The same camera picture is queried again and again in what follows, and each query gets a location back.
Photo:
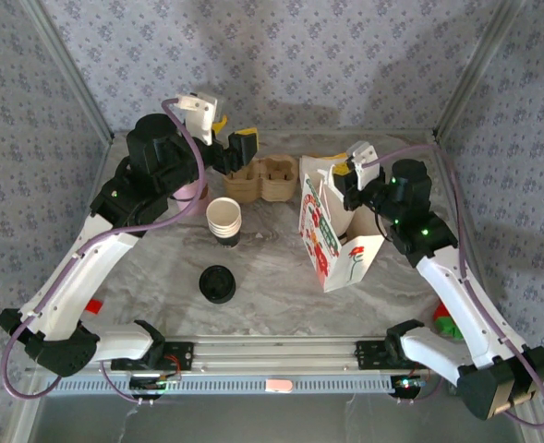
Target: red tag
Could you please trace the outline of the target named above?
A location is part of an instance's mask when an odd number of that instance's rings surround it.
[[[102,308],[103,302],[100,302],[99,300],[93,300],[92,298],[87,303],[87,307],[85,307],[85,310],[88,312],[91,312],[92,314],[99,314],[99,310]]]

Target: green object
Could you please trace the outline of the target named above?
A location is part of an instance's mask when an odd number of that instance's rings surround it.
[[[452,317],[438,317],[434,321],[434,326],[441,335],[459,340],[462,340],[463,338],[462,332],[456,326]]]
[[[339,247],[339,243],[337,239],[333,236],[331,225],[325,220],[325,217],[322,215],[319,220],[319,230],[323,236],[323,239],[327,243],[327,246],[336,251]]]

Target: wire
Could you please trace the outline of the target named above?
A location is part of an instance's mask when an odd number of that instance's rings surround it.
[[[24,394],[22,392],[17,391],[11,384],[11,381],[9,380],[9,375],[8,375],[9,355],[11,354],[11,350],[13,349],[13,346],[17,342],[21,333],[30,325],[30,323],[35,318],[37,318],[41,314],[44,307],[52,299],[54,294],[58,291],[62,283],[65,281],[66,277],[70,274],[70,271],[74,269],[75,266],[78,265],[78,263],[80,263],[80,260],[85,256],[85,254],[94,246],[99,244],[101,241],[105,240],[106,238],[112,235],[119,235],[121,233],[137,233],[137,232],[149,231],[152,229],[159,229],[165,226],[169,226],[177,222],[179,219],[183,218],[188,212],[190,212],[198,204],[199,197],[201,196],[204,186],[206,185],[206,178],[205,178],[206,172],[204,169],[204,161],[201,158],[201,155],[199,153],[198,145],[196,145],[196,142],[187,131],[187,128],[181,123],[181,121],[175,116],[175,114],[173,114],[173,112],[170,109],[170,106],[174,103],[177,103],[177,101],[178,99],[165,100],[164,102],[161,103],[161,106],[163,107],[163,110],[165,111],[165,113],[173,121],[173,123],[177,127],[177,130],[179,130],[183,138],[186,140],[189,147],[191,148],[191,151],[194,157],[196,158],[196,164],[198,166],[198,190],[196,191],[196,194],[194,195],[194,197],[191,199],[191,201],[185,208],[183,208],[176,215],[174,215],[173,217],[169,219],[158,221],[151,224],[142,224],[139,226],[127,226],[122,228],[116,228],[116,229],[112,229],[111,231],[99,233],[95,235],[94,237],[92,237],[83,246],[81,246],[79,250],[77,250],[77,253],[73,255],[73,257],[66,263],[63,269],[58,273],[58,276],[56,277],[56,279],[50,286],[50,289],[48,289],[48,292],[40,300],[40,303],[38,303],[32,309],[32,311],[28,313],[28,317],[15,329],[13,334],[11,334],[5,346],[5,349],[3,350],[3,355],[1,357],[1,381],[5,390],[12,397],[15,397],[16,399],[22,399],[22,400],[39,399],[40,397],[43,397],[44,395],[48,394],[58,385],[61,377],[57,377],[56,380],[47,389],[41,392],[37,392],[35,394]]]
[[[107,372],[105,371],[105,364],[103,362],[99,362],[99,370],[102,373],[103,378],[105,378],[105,381],[107,384],[115,391],[115,393],[121,397],[122,399],[129,401],[131,403],[141,403],[141,400],[136,400],[134,397],[130,397],[129,395],[126,395],[124,392],[122,392],[115,383],[107,376]]]
[[[177,357],[175,357],[174,355],[171,355],[171,354],[167,354],[164,358],[166,360],[171,360],[176,365],[175,372],[173,374],[167,374],[166,376],[163,376],[164,379],[166,380],[167,378],[172,377],[172,376],[176,376],[177,374],[179,374],[181,376],[181,364],[179,364],[179,360],[177,359]]]
[[[382,237],[387,241],[387,242],[393,242],[393,240],[391,240],[389,237],[386,236],[386,233],[384,233],[382,231],[382,228],[381,228],[381,224],[379,223],[379,213],[378,212],[374,212],[374,222],[376,223],[376,227],[378,228],[379,230],[379,233],[381,233]]]
[[[409,374],[407,374],[407,378],[413,376],[416,373],[416,369],[417,369],[418,365],[419,365],[419,363],[416,362],[416,365],[413,366],[413,369],[411,369],[411,372]]]
[[[475,290],[473,289],[473,286],[471,285],[470,281],[466,277],[466,270],[468,268],[468,263],[466,261],[466,255],[465,255],[465,226],[463,223],[463,218],[461,215],[460,210],[460,195],[461,195],[461,187],[458,184],[458,180],[456,178],[456,171],[454,168],[454,163],[450,156],[442,150],[440,147],[436,145],[415,145],[415,146],[409,146],[406,148],[402,148],[400,150],[397,150],[395,152],[391,152],[389,154],[386,154],[382,157],[380,157],[377,160],[374,160],[369,163],[365,163],[362,165],[364,168],[369,168],[379,162],[385,162],[390,159],[394,159],[397,157],[400,157],[404,154],[407,154],[409,152],[419,152],[419,151],[426,151],[426,150],[433,150],[438,155],[440,155],[442,161],[444,162],[446,166],[446,172],[450,178],[451,184],[453,186],[453,195],[454,195],[454,205],[456,206],[456,226],[458,230],[458,261],[460,264],[460,273],[463,281],[463,285],[466,288],[466,292],[468,293],[469,298],[477,308],[479,314],[483,316],[487,324],[490,326],[491,329],[497,334],[500,341],[504,342],[505,345],[510,349],[510,351],[515,355],[515,357],[518,359],[518,361],[524,366],[526,372],[530,375],[532,378],[532,381],[537,385],[538,390],[540,391],[540,394],[542,395],[542,398],[544,399],[544,383],[542,379],[538,376],[537,372],[534,370],[532,365],[525,359],[525,357],[518,351],[516,346],[508,339],[508,337],[503,332],[502,328],[498,326],[498,324],[495,322],[495,320],[491,317],[490,313],[487,311],[485,306],[481,303],[481,301],[478,299],[477,294],[475,293]],[[534,429],[544,429],[544,422],[543,423],[529,423],[525,420],[522,420],[521,418],[509,413],[504,412],[506,416],[508,416],[511,420],[519,423],[520,425],[524,425],[527,427],[532,427]]]

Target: cardboard cup holder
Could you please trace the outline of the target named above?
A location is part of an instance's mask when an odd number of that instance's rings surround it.
[[[298,162],[289,155],[270,155],[253,160],[245,168],[223,178],[226,195],[239,203],[258,198],[287,201],[298,181]]]

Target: takeout box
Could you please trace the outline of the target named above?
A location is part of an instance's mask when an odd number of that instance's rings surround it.
[[[384,240],[373,213],[366,207],[355,210],[340,241],[332,228],[331,214],[321,203],[321,174],[303,176],[299,232],[323,291],[358,283]]]

